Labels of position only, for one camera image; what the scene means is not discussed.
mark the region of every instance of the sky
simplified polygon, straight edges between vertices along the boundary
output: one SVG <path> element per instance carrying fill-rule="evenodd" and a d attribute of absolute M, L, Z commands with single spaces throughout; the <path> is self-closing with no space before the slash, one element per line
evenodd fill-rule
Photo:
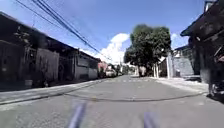
<path fill-rule="evenodd" d="M 31 0 L 19 1 L 57 24 Z M 170 29 L 172 49 L 186 45 L 188 37 L 180 37 L 180 32 L 203 13 L 205 0 L 45 1 L 101 53 L 96 53 L 59 24 L 52 25 L 16 0 L 0 0 L 0 11 L 65 44 L 113 63 L 123 61 L 124 52 L 131 44 L 129 35 L 137 24 L 166 26 Z"/>

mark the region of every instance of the road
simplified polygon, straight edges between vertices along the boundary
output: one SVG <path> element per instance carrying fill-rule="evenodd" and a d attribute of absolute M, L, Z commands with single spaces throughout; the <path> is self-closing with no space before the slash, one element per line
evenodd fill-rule
<path fill-rule="evenodd" d="M 81 128 L 143 128 L 150 113 L 160 128 L 221 128 L 224 105 L 157 83 L 121 76 L 47 99 L 0 106 L 1 128 L 64 128 L 74 108 L 87 102 Z"/>

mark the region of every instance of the car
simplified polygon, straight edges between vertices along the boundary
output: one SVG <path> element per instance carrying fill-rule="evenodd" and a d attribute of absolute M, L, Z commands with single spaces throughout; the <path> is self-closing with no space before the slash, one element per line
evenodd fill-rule
<path fill-rule="evenodd" d="M 106 70 L 106 76 L 107 77 L 115 77 L 116 76 L 115 70 L 113 70 L 113 69 Z"/>

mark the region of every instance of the concrete wall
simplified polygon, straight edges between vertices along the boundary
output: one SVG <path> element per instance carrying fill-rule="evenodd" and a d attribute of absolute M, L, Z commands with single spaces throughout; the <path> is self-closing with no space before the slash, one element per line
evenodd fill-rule
<path fill-rule="evenodd" d="M 89 79 L 97 79 L 98 77 L 98 71 L 97 69 L 92 69 L 92 68 L 89 68 Z"/>
<path fill-rule="evenodd" d="M 88 80 L 98 78 L 98 65 L 95 68 L 90 67 L 91 58 L 85 56 L 77 56 L 75 63 L 75 79 Z"/>
<path fill-rule="evenodd" d="M 174 76 L 194 75 L 193 67 L 188 58 L 174 57 L 173 58 Z"/>

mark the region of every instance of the building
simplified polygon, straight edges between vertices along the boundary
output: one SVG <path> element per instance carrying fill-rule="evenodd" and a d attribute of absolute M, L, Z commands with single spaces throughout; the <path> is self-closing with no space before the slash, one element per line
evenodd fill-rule
<path fill-rule="evenodd" d="M 205 8 L 205 12 L 185 29 L 181 36 L 190 37 L 189 46 L 193 50 L 197 73 L 203 82 L 210 83 L 221 76 L 216 75 L 222 68 L 216 62 L 223 54 L 224 1 L 217 0 L 211 6 L 205 4 Z"/>
<path fill-rule="evenodd" d="M 14 86 L 13 83 L 18 88 L 24 82 L 39 87 L 43 81 L 60 83 L 98 77 L 100 59 L 2 12 L 0 20 L 0 89 Z"/>
<path fill-rule="evenodd" d="M 192 50 L 188 45 L 176 48 L 172 54 L 175 77 L 190 77 L 194 75 Z"/>

